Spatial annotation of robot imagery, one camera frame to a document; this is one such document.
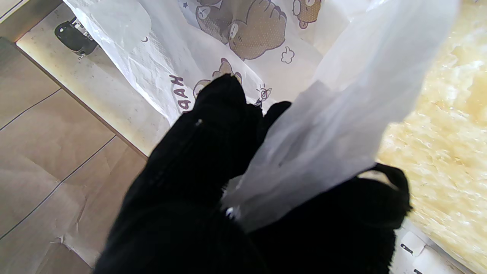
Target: cartoon bear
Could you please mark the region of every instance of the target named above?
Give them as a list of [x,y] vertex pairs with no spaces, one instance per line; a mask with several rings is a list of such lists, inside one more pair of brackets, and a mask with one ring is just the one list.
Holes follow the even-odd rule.
[[196,2],[200,3],[201,5],[216,5],[221,0],[196,0]]
[[269,0],[255,0],[246,21],[234,20],[228,32],[228,44],[242,60],[255,59],[284,43],[286,14]]
[[321,0],[294,0],[293,14],[300,21],[300,28],[305,29],[308,23],[316,22],[318,19]]
[[200,28],[221,41],[242,60],[255,59],[284,43],[287,17],[270,0],[200,0]]
[[[222,58],[220,60],[220,62],[222,64],[220,65],[220,68],[217,71],[213,72],[212,78],[216,79],[216,78],[218,78],[224,74],[230,73],[231,75],[234,75],[237,78],[237,80],[240,82],[240,85],[241,85],[242,84],[242,75],[239,72],[233,73],[232,66],[230,65],[230,63],[228,62],[227,59]],[[200,91],[204,87],[206,87],[209,83],[211,83],[211,80],[206,80],[206,79],[199,80],[196,83],[196,85],[193,88],[193,96],[195,99],[196,99],[196,97],[198,97],[198,94],[200,93]]]
[[233,15],[227,5],[198,6],[196,8],[196,20],[201,30],[210,34],[223,44],[228,43],[228,27],[232,23]]

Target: black object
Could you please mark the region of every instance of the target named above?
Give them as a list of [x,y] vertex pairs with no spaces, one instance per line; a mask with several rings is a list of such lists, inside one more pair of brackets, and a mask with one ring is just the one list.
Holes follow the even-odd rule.
[[80,58],[93,52],[98,45],[76,17],[57,26],[54,34]]

